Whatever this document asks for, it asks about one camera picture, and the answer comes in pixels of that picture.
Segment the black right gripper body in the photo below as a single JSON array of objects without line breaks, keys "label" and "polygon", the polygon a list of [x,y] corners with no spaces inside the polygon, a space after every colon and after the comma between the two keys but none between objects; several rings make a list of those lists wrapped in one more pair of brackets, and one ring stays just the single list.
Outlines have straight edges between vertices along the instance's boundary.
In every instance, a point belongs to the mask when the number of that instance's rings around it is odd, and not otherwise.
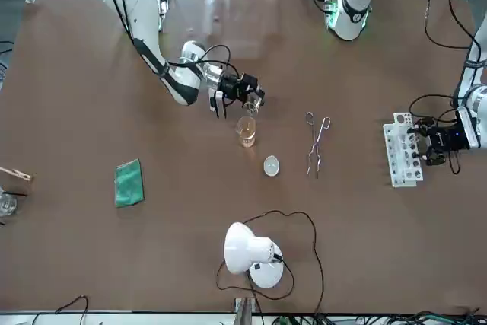
[{"label": "black right gripper body", "polygon": [[219,91],[223,97],[229,100],[246,100],[247,99],[247,74],[241,76],[224,73],[220,77]]}]

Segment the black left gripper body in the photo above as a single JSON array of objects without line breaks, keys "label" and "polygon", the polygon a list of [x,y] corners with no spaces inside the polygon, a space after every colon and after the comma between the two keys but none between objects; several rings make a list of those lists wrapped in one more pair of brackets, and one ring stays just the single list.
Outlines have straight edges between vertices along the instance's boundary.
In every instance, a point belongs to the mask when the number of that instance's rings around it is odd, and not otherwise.
[{"label": "black left gripper body", "polygon": [[433,125],[429,131],[429,138],[434,150],[455,150],[457,124],[450,124],[448,126]]}]

